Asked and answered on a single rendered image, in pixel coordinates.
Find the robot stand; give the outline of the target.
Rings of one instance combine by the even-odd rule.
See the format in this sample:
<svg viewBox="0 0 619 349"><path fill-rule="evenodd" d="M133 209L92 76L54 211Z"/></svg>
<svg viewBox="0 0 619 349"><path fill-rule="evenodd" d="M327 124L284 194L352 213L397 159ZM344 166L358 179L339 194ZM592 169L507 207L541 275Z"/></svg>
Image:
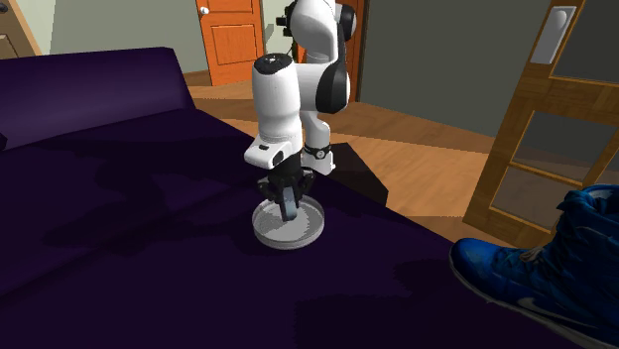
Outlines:
<svg viewBox="0 0 619 349"><path fill-rule="evenodd" d="M338 195L349 196L351 191L387 205L389 190L348 143L331 145L335 169L329 175L316 174L310 194L329 201Z"/></svg>

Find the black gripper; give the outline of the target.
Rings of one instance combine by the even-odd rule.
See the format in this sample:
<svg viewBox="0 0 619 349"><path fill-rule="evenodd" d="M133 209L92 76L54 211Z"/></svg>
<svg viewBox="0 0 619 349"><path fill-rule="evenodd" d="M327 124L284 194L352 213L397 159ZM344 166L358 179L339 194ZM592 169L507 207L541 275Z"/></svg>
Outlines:
<svg viewBox="0 0 619 349"><path fill-rule="evenodd" d="M291 187L295 202L299 202L307 194L315 180L313 170L302 170L301 154L296 153L276 165L265 176L257 181L257 188L269 201L282 202L282 190Z"/></svg>

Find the wooden door with glass panes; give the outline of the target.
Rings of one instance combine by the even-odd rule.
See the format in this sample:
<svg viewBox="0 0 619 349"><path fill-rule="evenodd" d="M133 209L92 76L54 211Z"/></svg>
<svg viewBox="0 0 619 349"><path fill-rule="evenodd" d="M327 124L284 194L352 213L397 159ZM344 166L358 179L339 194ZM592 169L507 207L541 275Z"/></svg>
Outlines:
<svg viewBox="0 0 619 349"><path fill-rule="evenodd" d="M557 228L544 227L493 204L509 169L532 175L534 180L543 178L551 183L563 184L568 189L581 189L596 183L619 153L619 82L555 74L559 58L587 3L588 0L551 0L543 24L555 22L561 25L556 53L548 63L534 62L535 54L529 53L463 217L464 223L519 248L531 248L550 242ZM616 131L606 141L586 176L573 179L514 160L537 112L598 122L612 126Z"/></svg>

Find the grey blue cylinder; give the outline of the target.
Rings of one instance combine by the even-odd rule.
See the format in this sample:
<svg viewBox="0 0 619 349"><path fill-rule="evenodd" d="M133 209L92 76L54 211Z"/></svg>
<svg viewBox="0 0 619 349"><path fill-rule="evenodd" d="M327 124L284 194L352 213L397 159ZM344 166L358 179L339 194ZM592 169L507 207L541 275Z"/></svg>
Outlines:
<svg viewBox="0 0 619 349"><path fill-rule="evenodd" d="M292 221L297 217L298 207L294 189L291 186L283 188L282 203L280 204L281 216L284 222Z"/></svg>

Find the grey round plate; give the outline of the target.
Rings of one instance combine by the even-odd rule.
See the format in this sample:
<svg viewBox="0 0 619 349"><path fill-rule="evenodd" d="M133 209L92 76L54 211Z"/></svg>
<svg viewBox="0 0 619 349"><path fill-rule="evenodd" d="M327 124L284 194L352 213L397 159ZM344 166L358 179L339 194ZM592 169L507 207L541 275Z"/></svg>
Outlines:
<svg viewBox="0 0 619 349"><path fill-rule="evenodd" d="M297 216L284 221L280 207L265 199L253 211L252 226L262 244L277 250L295 250L320 236L324 228L324 210L315 199L304 195Z"/></svg>

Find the blue sneaker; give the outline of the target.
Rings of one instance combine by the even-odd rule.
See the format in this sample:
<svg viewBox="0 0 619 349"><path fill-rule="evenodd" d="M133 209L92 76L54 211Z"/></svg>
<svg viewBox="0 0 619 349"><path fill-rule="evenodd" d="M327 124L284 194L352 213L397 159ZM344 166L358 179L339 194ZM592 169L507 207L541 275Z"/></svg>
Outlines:
<svg viewBox="0 0 619 349"><path fill-rule="evenodd" d="M585 349L619 349L619 185L572 190L551 242L507 248L463 238L449 250L455 276Z"/></svg>

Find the tan wooden door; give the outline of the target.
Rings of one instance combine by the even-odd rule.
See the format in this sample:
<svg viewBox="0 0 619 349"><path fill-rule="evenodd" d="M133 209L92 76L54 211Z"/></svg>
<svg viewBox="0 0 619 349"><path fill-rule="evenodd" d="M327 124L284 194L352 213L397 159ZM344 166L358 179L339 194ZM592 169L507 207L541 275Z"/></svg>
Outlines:
<svg viewBox="0 0 619 349"><path fill-rule="evenodd" d="M41 54L17 0L0 0L0 59Z"/></svg>

